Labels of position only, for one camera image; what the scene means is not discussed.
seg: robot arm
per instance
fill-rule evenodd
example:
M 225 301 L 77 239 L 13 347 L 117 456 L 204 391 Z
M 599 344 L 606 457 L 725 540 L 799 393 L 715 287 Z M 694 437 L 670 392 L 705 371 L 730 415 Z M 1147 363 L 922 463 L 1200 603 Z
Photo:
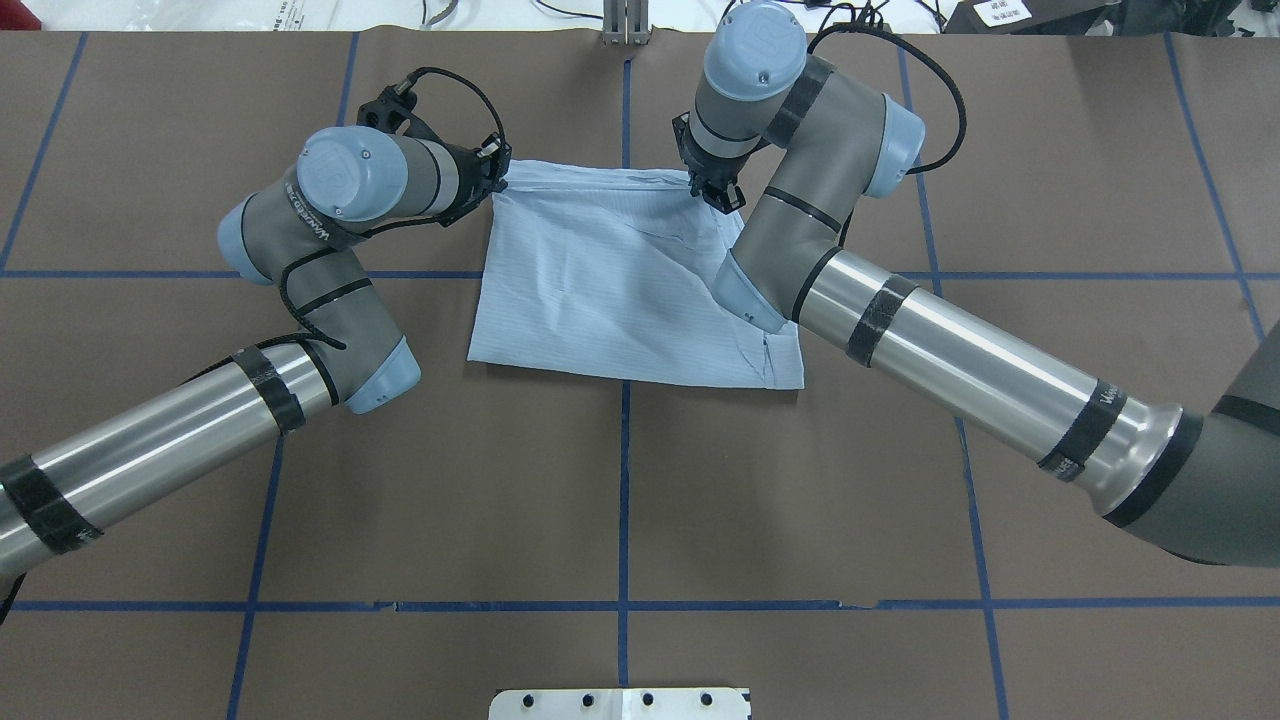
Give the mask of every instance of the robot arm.
M 762 142 L 786 156 L 713 295 L 777 332 L 795 320 L 954 413 L 1112 524 L 1188 560 L 1280 566 L 1280 333 L 1207 416 L 1149 405 L 835 245 L 859 195 L 902 179 L 924 126 L 829 64 L 772 3 L 733 9 L 708 47 L 676 140 L 690 186 L 722 211 Z
M 218 228 L 227 261 L 251 282 L 275 284 L 300 332 L 0 465 L 0 585 L 333 405 L 367 413 L 419 382 L 408 343 L 352 249 L 381 229 L 453 223 L 506 187 L 511 159 L 500 122 L 466 149 L 413 115 L 410 87 L 428 73 L 479 94 L 447 70 L 416 70 L 361 106 L 371 127 L 315 133 L 283 178 Z M 390 135 L 404 122 L 404 136 Z M 416 219 L 383 224 L 394 218 Z

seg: blue joint cap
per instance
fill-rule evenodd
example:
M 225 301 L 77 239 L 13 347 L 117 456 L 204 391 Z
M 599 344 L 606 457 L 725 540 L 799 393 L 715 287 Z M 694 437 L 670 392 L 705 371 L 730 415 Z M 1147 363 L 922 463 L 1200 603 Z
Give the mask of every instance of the blue joint cap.
M 732 252 L 724 255 L 724 261 L 716 273 L 712 297 L 721 307 L 769 334 L 776 334 L 787 324 L 787 319 L 769 305 L 755 283 L 746 277 Z
M 248 250 L 244 249 L 244 206 L 252 197 L 251 195 L 241 200 L 241 204 L 218 223 L 218 250 L 223 252 L 223 260 L 227 260 L 242 278 L 253 284 L 271 284 L 271 281 L 248 259 Z
M 408 184 L 408 163 L 396 141 L 362 126 L 312 135 L 298 155 L 297 172 L 307 202 L 349 223 L 385 215 Z
M 387 360 L 383 360 L 365 384 L 347 398 L 347 409 L 356 415 L 364 415 L 399 397 L 421 379 L 422 369 L 417 366 L 413 351 L 408 348 L 408 341 L 401 337 Z
M 716 29 L 703 73 L 730 100 L 754 102 L 795 83 L 806 56 L 804 28 L 777 3 L 739 5 Z
M 920 156 L 924 145 L 924 120 L 906 108 L 884 96 L 884 135 L 881 136 L 881 154 L 876 161 L 872 182 L 863 195 L 884 197 L 897 187 L 906 170 L 911 169 Z

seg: light blue cloth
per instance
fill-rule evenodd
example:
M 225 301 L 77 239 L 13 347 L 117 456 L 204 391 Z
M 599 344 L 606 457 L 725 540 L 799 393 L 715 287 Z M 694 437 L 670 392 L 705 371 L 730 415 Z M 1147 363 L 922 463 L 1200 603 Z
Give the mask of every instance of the light blue cloth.
M 742 220 L 680 170 L 517 160 L 493 232 L 467 360 L 682 386 L 804 387 L 795 323 L 767 334 L 709 286 Z

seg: metallic cylinder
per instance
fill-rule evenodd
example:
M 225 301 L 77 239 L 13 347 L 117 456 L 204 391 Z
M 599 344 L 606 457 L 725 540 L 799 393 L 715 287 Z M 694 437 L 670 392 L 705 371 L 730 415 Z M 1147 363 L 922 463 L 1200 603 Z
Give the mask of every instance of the metallic cylinder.
M 262 354 L 306 418 L 330 406 L 324 379 L 297 343 Z M 32 455 L 63 497 L 99 529 L 279 436 L 253 383 L 228 364 Z M 0 579 L 52 557 L 0 496 Z
M 846 251 L 835 255 L 804 300 L 800 324 L 847 347 L 890 273 Z M 915 290 L 874 346 L 872 366 L 963 415 L 1037 462 L 1046 460 L 1089 402 L 1097 378 Z M 1181 416 L 1176 405 L 1129 397 L 1074 478 L 1106 514 L 1158 459 Z

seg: white bracket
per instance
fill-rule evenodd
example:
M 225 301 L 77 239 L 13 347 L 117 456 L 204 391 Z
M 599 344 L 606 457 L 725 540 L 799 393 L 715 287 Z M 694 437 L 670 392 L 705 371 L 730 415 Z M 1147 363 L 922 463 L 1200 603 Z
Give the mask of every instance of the white bracket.
M 604 0 L 604 44 L 648 45 L 649 0 Z
M 751 720 L 742 688 L 503 691 L 489 720 Z

